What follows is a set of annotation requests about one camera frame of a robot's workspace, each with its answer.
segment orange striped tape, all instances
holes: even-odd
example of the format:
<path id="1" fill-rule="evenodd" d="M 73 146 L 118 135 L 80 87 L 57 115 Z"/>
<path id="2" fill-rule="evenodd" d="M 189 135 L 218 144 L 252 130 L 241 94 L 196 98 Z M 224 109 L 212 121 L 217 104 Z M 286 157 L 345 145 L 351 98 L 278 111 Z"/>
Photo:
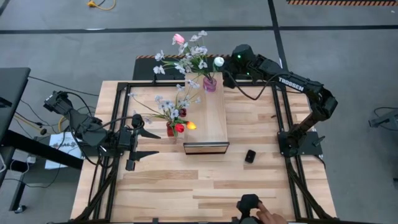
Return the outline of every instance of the orange striped tape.
<path id="1" fill-rule="evenodd" d="M 334 1 L 334 0 L 290 0 L 288 4 L 304 6 L 398 6 L 395 1 Z"/>
<path id="2" fill-rule="evenodd" d="M 181 56 L 178 56 L 178 55 L 164 55 L 164 57 L 165 58 L 183 58 L 184 56 L 183 55 L 181 55 Z M 216 54 L 216 55 L 207 55 L 207 57 L 229 57 L 229 55 L 223 55 L 223 54 L 218 55 L 218 54 Z M 155 58 L 155 55 L 140 55 L 140 56 L 136 57 L 136 59 L 139 59 L 139 58 Z"/>

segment wooden table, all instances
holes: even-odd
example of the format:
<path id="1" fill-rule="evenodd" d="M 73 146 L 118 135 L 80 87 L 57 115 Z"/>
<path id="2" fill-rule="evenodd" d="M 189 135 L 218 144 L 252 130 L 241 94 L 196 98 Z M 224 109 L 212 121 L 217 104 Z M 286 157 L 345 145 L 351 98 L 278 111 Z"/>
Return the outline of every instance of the wooden table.
<path id="1" fill-rule="evenodd" d="M 106 81 L 102 84 L 95 116 L 104 123 L 111 119 L 117 83 Z M 243 87 L 252 96 L 257 95 L 260 89 Z M 132 91 L 138 94 L 139 101 L 157 108 L 155 95 L 174 99 L 177 89 L 137 87 Z M 298 123 L 310 112 L 307 97 L 295 93 L 288 93 L 288 96 L 294 123 Z M 228 141 L 231 143 L 225 155 L 187 156 L 182 146 L 183 134 L 177 139 L 168 138 L 163 120 L 146 124 L 146 130 L 162 139 L 140 137 L 137 150 L 160 153 L 143 158 L 136 164 L 134 172 L 124 169 L 128 153 L 123 155 L 112 222 L 151 222 L 154 217 L 160 222 L 230 222 L 231 217 L 240 217 L 236 202 L 243 194 L 257 194 L 271 212 L 294 220 L 285 162 L 279 154 L 276 138 L 279 127 L 271 88 L 266 88 L 257 101 L 246 98 L 237 88 L 224 88 L 224 97 Z M 281 108 L 284 108 L 280 92 L 279 99 Z M 130 98 L 127 115 L 132 115 L 133 110 L 149 112 Z M 285 114 L 283 117 L 285 127 L 288 127 Z M 244 162 L 248 149 L 257 152 L 253 164 Z M 302 156 L 302 162 L 309 191 L 327 213 L 335 216 L 323 164 L 313 156 Z M 79 215 L 87 205 L 94 168 L 87 161 L 83 164 L 71 218 Z M 297 192 L 300 210 L 305 217 L 302 194 L 299 190 Z M 104 198 L 100 217 L 104 217 L 107 194 Z"/>

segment black desk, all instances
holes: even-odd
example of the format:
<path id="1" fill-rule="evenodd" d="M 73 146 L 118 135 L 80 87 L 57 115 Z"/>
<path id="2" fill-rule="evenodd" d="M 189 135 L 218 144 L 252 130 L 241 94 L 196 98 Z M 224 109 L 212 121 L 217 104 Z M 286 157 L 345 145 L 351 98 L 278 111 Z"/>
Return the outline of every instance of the black desk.
<path id="1" fill-rule="evenodd" d="M 2 98 L 0 100 L 0 154 L 4 159 L 5 166 L 9 169 L 15 150 L 20 149 L 29 154 L 80 170 L 83 165 L 82 159 L 8 130 L 27 85 L 29 73 L 29 68 L 0 68 L 0 97 Z M 0 173 L 0 187 L 6 172 Z M 19 182 L 10 210 L 18 209 L 24 187 L 25 183 Z"/>

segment paper sheet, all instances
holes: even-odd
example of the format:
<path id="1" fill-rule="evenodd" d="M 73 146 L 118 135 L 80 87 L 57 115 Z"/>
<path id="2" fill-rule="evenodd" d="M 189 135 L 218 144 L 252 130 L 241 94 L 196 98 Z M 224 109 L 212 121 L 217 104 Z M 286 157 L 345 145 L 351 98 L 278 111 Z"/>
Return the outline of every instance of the paper sheet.
<path id="1" fill-rule="evenodd" d="M 50 137 L 49 146 L 58 149 L 59 145 L 62 142 L 62 139 L 63 139 L 63 133 L 52 134 Z M 63 141 L 59 150 L 81 159 L 81 151 L 79 150 L 79 147 L 77 146 L 77 143 L 73 139 L 72 134 L 70 132 L 65 133 L 65 140 Z M 59 167 L 63 168 L 66 166 L 65 165 L 60 166 L 59 163 L 50 160 L 45 161 L 44 169 L 58 169 Z"/>

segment red vase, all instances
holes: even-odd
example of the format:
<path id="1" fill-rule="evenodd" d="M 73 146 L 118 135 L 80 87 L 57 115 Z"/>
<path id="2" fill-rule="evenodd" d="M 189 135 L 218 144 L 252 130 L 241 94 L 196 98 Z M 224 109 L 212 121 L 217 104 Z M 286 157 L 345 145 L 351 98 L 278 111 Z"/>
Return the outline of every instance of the red vase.
<path id="1" fill-rule="evenodd" d="M 203 88 L 207 90 L 209 93 L 213 93 L 216 91 L 217 80 L 215 78 L 208 79 L 207 77 L 203 78 Z"/>
<path id="2" fill-rule="evenodd" d="M 174 132 L 173 128 L 170 126 L 171 122 L 167 122 L 166 127 L 167 127 L 167 136 L 168 137 L 174 137 Z"/>

